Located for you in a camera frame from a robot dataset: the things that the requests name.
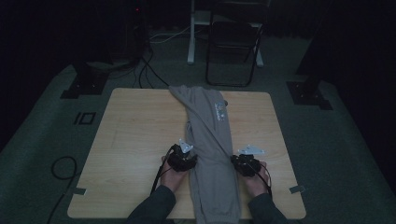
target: wooden tabletop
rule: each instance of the wooden tabletop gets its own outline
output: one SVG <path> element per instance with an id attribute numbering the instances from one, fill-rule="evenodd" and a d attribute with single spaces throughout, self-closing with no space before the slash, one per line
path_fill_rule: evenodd
<path id="1" fill-rule="evenodd" d="M 290 158 L 271 97 L 265 92 L 222 91 L 233 139 L 233 151 L 253 145 L 265 150 L 276 207 L 287 217 L 305 216 Z M 187 113 L 169 90 L 115 89 L 69 205 L 70 217 L 128 217 L 149 196 L 161 156 L 185 139 Z M 250 200 L 241 181 L 242 218 L 250 218 Z M 177 191 L 169 218 L 194 218 L 189 179 Z"/>

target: dark sleeve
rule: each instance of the dark sleeve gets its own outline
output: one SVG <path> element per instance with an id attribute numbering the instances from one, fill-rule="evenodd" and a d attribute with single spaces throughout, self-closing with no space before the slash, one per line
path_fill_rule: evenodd
<path id="1" fill-rule="evenodd" d="M 288 223 L 267 193 L 253 198 L 248 204 L 248 208 L 254 224 Z"/>
<path id="2" fill-rule="evenodd" d="M 160 224 L 172 212 L 176 204 L 175 194 L 160 185 L 145 201 L 129 215 L 127 224 Z"/>

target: person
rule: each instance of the person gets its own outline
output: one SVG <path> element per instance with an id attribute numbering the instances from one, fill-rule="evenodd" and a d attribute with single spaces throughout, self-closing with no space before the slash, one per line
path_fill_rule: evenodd
<path id="1" fill-rule="evenodd" d="M 259 174 L 268 182 L 268 175 L 265 169 L 261 169 Z M 161 175 L 161 185 L 127 218 L 127 224 L 160 224 L 167 223 L 166 218 L 172 212 L 176 204 L 175 193 L 182 183 L 187 172 L 176 172 L 171 169 L 166 161 Z M 272 198 L 268 194 L 268 189 L 258 176 L 241 176 L 244 180 L 247 192 L 252 197 L 248 203 L 250 214 L 254 224 L 278 224 L 288 223 L 285 216 L 276 208 Z"/>

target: chair seat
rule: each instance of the chair seat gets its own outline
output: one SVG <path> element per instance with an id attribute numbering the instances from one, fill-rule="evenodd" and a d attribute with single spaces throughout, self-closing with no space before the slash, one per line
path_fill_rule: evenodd
<path id="1" fill-rule="evenodd" d="M 223 47 L 253 48 L 257 28 L 246 23 L 216 21 L 213 23 L 212 44 Z"/>

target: black metal base plate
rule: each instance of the black metal base plate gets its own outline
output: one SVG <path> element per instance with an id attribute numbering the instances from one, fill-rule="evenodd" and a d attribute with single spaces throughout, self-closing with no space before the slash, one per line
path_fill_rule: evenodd
<path id="1" fill-rule="evenodd" d="M 69 90 L 62 93 L 61 99 L 77 99 L 80 95 L 100 95 L 106 85 L 108 74 L 98 74 L 92 84 L 80 86 L 76 77 Z"/>
<path id="2" fill-rule="evenodd" d="M 286 82 L 296 105 L 318 105 L 322 110 L 332 110 L 332 106 L 328 100 L 325 100 L 320 93 L 320 90 L 312 95 L 304 94 L 303 82 Z"/>

